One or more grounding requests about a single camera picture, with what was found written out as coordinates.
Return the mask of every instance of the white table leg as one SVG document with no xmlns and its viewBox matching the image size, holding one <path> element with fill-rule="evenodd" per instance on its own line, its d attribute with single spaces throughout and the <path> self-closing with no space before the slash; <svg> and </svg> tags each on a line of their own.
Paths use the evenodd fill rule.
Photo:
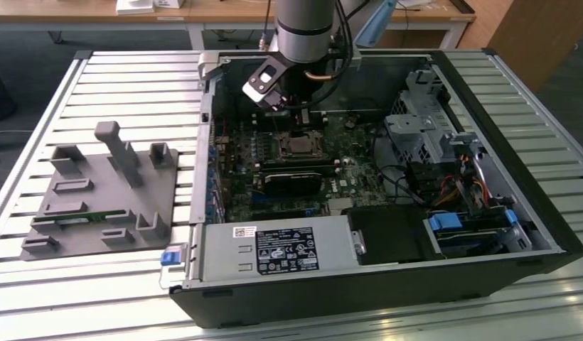
<svg viewBox="0 0 583 341">
<path fill-rule="evenodd" d="M 190 44 L 193 47 L 193 50 L 205 50 L 205 43 L 204 43 L 204 24 L 202 23 L 190 23 L 186 25 L 186 30 L 189 31 L 190 36 Z"/>
<path fill-rule="evenodd" d="M 467 28 L 467 22 L 452 23 L 451 29 L 447 31 L 444 39 L 441 41 L 440 48 L 449 49 L 456 48 L 463 38 L 464 29 Z"/>
</svg>

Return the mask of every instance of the aluminum slotted table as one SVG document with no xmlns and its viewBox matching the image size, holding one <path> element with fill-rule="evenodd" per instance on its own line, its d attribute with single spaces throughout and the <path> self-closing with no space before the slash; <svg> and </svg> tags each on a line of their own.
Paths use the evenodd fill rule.
<svg viewBox="0 0 583 341">
<path fill-rule="evenodd" d="M 0 340 L 538 340 L 583 337 L 583 258 L 491 297 L 222 330 L 193 324 L 162 286 L 161 251 L 23 262 L 18 256 L 59 144 L 106 152 L 98 121 L 117 120 L 137 151 L 180 156 L 173 244 L 189 240 L 202 91 L 196 51 L 95 52 L 75 59 L 0 192 Z M 583 241 L 583 149 L 496 56 L 448 51 L 467 84 Z M 470 128 L 459 107 L 460 122 Z"/>
</svg>

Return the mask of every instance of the white sticker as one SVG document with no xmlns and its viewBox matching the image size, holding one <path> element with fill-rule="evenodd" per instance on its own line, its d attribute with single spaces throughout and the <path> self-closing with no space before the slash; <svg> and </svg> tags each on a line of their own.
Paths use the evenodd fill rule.
<svg viewBox="0 0 583 341">
<path fill-rule="evenodd" d="M 233 229 L 233 238 L 254 237 L 256 226 L 237 226 Z"/>
<path fill-rule="evenodd" d="M 184 21 L 184 16 L 158 16 L 157 20 L 165 20 L 165 21 Z"/>
<path fill-rule="evenodd" d="M 58 220 L 59 225 L 82 224 L 85 222 L 90 222 L 90 220 L 87 218 Z"/>
</svg>

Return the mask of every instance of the motherboard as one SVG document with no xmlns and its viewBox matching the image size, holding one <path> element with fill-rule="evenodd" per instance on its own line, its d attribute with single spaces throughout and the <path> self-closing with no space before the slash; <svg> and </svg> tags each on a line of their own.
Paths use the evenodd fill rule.
<svg viewBox="0 0 583 341">
<path fill-rule="evenodd" d="M 340 215 L 388 202 L 371 157 L 375 125 L 357 114 L 313 113 L 320 129 L 293 131 L 281 113 L 252 118 L 222 120 L 216 139 L 228 222 Z"/>
</svg>

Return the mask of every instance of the green circuit board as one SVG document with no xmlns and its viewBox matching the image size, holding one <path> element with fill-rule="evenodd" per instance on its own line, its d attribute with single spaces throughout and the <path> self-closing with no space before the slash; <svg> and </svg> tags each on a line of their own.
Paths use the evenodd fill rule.
<svg viewBox="0 0 583 341">
<path fill-rule="evenodd" d="M 224 178 L 228 188 L 226 221 L 246 222 L 261 220 L 261 217 L 274 216 L 284 219 L 285 212 L 307 217 L 331 215 L 328 201 L 349 198 L 355 206 L 384 205 L 387 193 L 379 173 L 372 163 L 369 148 L 373 131 L 369 125 L 357 124 L 348 127 L 349 115 L 345 113 L 328 114 L 329 124 L 323 134 L 323 152 L 340 160 L 339 171 L 335 176 L 324 177 L 317 194 L 307 197 L 266 197 L 265 193 L 254 189 L 254 175 L 252 165 L 254 157 L 274 159 L 277 157 L 277 141 L 273 133 L 240 133 L 237 144 L 240 156 L 244 159 L 242 169 L 226 172 Z M 253 151 L 246 146 L 258 144 Z"/>
</svg>

